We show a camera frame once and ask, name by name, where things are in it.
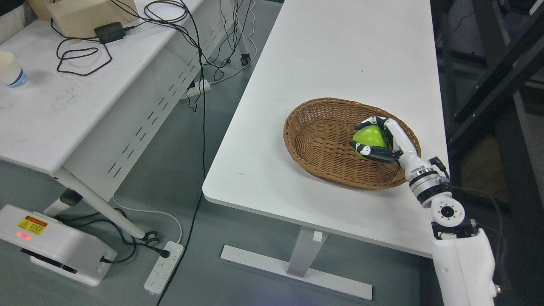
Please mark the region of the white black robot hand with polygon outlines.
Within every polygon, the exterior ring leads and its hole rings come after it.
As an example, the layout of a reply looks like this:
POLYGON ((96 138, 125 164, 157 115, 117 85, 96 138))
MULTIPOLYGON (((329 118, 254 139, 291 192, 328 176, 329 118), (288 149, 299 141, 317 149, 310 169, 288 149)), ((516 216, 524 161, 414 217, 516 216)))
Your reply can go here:
POLYGON ((370 117, 357 124, 355 130, 369 126, 377 126, 385 133, 389 147, 371 146, 355 140, 349 141, 348 143, 362 157, 386 164, 399 162, 407 179, 415 176, 416 172, 432 167, 430 162, 419 157, 412 141, 395 119, 380 116, 370 117))

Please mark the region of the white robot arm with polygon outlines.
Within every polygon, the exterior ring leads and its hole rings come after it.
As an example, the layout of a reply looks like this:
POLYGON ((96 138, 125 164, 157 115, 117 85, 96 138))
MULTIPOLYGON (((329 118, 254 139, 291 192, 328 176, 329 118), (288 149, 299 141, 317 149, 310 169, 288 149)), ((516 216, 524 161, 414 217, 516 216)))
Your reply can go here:
POLYGON ((426 162, 409 165, 410 189, 431 215, 431 254, 446 306, 493 306, 495 258, 484 229, 466 216, 449 182, 426 162))

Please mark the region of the white robot base unit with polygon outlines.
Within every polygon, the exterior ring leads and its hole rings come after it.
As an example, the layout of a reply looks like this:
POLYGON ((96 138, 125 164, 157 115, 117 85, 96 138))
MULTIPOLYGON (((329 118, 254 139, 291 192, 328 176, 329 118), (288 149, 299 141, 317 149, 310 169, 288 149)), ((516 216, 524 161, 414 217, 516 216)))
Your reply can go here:
POLYGON ((34 264, 88 286, 99 285, 117 257, 95 236, 13 205, 0 211, 0 236, 20 247, 34 264))

